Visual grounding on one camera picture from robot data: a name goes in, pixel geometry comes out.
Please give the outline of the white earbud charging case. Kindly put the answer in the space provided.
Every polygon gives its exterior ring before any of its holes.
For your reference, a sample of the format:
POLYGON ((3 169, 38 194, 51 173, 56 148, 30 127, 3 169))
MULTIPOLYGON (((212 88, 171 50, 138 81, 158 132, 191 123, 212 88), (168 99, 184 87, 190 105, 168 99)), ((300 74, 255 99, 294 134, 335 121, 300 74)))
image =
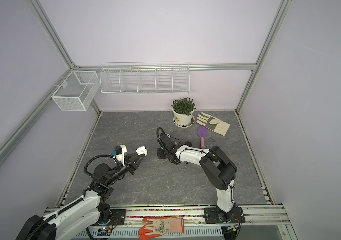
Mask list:
POLYGON ((146 156, 148 154, 148 151, 147 151, 145 146, 141 146, 141 147, 137 148, 136 152, 138 155, 144 154, 146 156))

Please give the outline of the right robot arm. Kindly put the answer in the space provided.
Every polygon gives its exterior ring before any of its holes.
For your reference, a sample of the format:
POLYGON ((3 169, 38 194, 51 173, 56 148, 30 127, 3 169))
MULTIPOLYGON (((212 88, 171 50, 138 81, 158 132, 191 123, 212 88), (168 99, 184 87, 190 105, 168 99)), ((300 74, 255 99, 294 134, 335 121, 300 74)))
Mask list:
POLYGON ((169 136, 158 127, 156 130, 157 157, 167 159, 170 163, 180 165, 182 162, 200 166, 209 182, 216 188, 217 202, 215 207, 204 208, 203 217, 207 224, 243 224, 243 209, 234 200, 234 180, 237 167, 232 160, 217 146, 210 149, 198 149, 190 142, 182 143, 169 136))

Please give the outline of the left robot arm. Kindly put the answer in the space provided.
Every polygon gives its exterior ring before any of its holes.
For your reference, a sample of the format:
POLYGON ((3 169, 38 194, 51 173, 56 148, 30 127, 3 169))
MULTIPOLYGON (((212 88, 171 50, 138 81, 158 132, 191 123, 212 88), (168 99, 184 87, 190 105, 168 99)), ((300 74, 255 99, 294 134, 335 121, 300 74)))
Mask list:
POLYGON ((19 234, 18 240, 70 240, 80 231, 101 222, 108 223, 113 217, 106 200, 113 192, 112 184, 122 179, 126 173, 133 174, 147 155, 145 148, 138 148, 133 154, 97 155, 84 166, 84 173, 92 178, 90 185, 69 204, 40 217, 30 217, 19 234), (88 166, 99 158, 114 159, 116 166, 99 164, 93 173, 88 166))

